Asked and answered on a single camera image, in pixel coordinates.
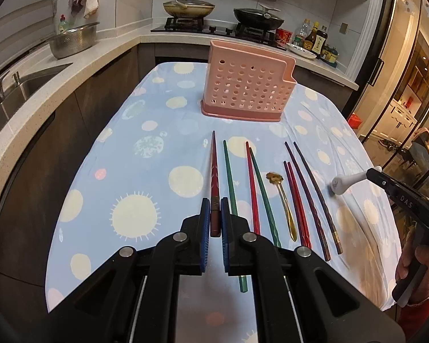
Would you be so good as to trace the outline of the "right hand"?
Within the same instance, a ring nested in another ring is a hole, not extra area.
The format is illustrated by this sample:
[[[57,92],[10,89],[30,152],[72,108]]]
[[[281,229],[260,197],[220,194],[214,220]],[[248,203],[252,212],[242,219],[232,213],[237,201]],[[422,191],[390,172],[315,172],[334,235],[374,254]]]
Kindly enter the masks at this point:
[[[408,275],[413,259],[418,260],[422,265],[427,267],[426,273],[422,278],[421,283],[415,287],[410,299],[409,304],[421,304],[429,299],[429,246],[420,245],[415,249],[413,248],[413,241],[415,240],[415,229],[411,229],[408,233],[406,242],[402,249],[401,257],[395,271],[396,282],[403,280]]]

